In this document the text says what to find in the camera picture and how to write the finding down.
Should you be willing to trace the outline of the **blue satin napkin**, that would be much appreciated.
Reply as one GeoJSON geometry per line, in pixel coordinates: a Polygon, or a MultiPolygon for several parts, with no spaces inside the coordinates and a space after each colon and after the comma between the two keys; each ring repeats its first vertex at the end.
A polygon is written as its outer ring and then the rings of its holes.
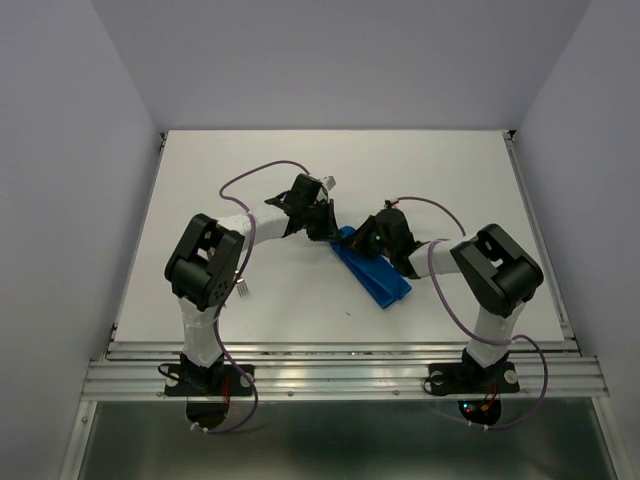
{"type": "Polygon", "coordinates": [[[367,259],[348,251],[340,241],[331,242],[330,246],[381,309],[390,307],[411,292],[411,285],[380,253],[367,259]]]}

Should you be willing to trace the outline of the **silver fork black handle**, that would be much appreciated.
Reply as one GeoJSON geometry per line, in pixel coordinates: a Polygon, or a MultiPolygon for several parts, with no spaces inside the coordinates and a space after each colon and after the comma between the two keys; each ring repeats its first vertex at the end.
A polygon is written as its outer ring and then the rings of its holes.
{"type": "Polygon", "coordinates": [[[240,277],[236,280],[236,291],[241,298],[249,295],[249,288],[244,278],[240,277]]]}

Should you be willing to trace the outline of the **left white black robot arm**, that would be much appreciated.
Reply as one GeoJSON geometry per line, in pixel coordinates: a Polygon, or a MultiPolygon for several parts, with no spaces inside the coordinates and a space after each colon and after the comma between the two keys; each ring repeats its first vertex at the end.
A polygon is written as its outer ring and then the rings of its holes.
{"type": "Polygon", "coordinates": [[[180,306],[184,345],[177,364],[163,364],[168,396],[219,395],[228,374],[217,339],[221,309],[254,247],[303,230],[312,241],[339,238],[329,191],[333,177],[297,175],[289,190],[239,215],[194,216],[166,265],[164,276],[180,306]]]}

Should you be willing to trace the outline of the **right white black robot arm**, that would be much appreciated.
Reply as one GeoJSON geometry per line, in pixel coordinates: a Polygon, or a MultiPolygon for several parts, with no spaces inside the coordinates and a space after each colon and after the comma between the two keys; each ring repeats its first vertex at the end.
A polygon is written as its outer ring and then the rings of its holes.
{"type": "Polygon", "coordinates": [[[335,249],[371,290],[403,297],[408,280],[459,274],[478,303],[469,342],[458,362],[428,367],[423,389],[434,396],[517,393],[509,346],[515,323],[544,275],[537,262],[499,225],[489,224],[462,240],[419,242],[404,213],[391,208],[359,227],[344,227],[335,249]]]}

